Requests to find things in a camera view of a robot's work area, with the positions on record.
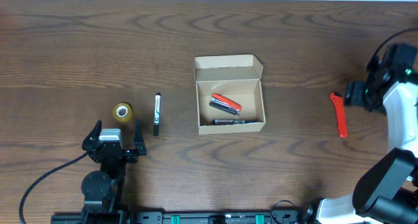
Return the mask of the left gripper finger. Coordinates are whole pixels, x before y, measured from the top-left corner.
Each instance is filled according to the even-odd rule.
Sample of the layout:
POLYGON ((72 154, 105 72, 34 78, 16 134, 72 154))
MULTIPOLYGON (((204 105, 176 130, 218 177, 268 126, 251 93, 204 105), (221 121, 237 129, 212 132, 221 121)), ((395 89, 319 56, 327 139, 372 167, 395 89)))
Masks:
POLYGON ((94 145, 94 143, 99 140, 99 135, 101 134, 101 131, 102 131, 102 121, 98 120, 94 128, 87 135, 87 137, 83 140, 82 149, 90 150, 91 147, 94 145))
POLYGON ((141 128, 140 128, 140 120, 136 121, 135 124, 135 133, 133 143, 135 145, 135 150, 138 155, 146 155, 146 145, 144 143, 144 139, 142 136, 141 128))

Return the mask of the red utility knife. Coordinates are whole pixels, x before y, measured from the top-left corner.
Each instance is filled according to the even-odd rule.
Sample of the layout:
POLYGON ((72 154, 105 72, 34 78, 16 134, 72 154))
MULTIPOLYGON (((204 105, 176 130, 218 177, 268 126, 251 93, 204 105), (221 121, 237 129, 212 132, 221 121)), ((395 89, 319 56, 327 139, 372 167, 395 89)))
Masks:
POLYGON ((348 130, 344 110, 344 99, 339 93, 334 91, 330 93, 329 98, 335 109, 338 134, 340 138, 346 138, 348 136, 348 130))

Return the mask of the green black whiteboard marker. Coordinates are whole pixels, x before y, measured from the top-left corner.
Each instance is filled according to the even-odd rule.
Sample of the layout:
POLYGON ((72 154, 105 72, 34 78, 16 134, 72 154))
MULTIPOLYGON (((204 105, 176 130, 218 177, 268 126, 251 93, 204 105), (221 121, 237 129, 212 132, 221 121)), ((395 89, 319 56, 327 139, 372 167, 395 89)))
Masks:
POLYGON ((161 94, 156 93, 155 95, 155 107, 154 107, 154 119, 153 119, 153 135, 159 135, 159 124, 161 117, 161 94))

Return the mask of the blue whiteboard marker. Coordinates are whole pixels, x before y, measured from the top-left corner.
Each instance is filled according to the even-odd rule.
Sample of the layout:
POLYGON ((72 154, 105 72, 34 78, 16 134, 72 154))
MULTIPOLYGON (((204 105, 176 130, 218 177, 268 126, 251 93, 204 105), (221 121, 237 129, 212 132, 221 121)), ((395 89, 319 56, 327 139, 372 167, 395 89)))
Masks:
POLYGON ((214 119, 212 120, 213 125, 241 125, 246 123, 255 123, 251 120, 230 120, 230 119, 214 119))

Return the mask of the red stapler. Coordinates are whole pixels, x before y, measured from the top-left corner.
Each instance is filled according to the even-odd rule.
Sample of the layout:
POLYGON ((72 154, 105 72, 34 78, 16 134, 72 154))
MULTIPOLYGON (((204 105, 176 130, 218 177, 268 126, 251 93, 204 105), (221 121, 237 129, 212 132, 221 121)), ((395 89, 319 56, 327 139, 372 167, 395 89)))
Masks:
POLYGON ((212 94, 209 105, 233 115, 239 115, 239 113, 242 111, 242 106, 240 104, 217 93, 212 94))

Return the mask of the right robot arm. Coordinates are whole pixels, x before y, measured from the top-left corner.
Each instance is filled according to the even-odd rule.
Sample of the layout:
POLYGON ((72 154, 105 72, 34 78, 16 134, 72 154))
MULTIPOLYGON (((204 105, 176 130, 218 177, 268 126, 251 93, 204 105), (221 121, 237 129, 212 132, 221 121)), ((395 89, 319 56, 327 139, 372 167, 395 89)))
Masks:
POLYGON ((306 212, 307 223, 417 223, 417 47, 395 43, 367 65, 368 78, 352 81, 346 106, 383 113, 388 153, 357 182, 352 194, 320 199, 306 212))

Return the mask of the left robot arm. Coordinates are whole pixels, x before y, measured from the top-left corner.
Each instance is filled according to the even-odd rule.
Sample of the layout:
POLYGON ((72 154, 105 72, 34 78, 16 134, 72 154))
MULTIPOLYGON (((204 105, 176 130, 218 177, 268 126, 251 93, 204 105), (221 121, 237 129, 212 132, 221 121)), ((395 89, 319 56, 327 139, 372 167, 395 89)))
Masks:
POLYGON ((136 223, 135 213, 121 201, 126 177, 126 164, 137 163, 146 155, 140 121, 135 125, 134 148, 123 149, 120 129, 103 129, 99 120, 83 140, 82 149, 100 169, 90 172, 82 181, 84 195, 82 223, 136 223))

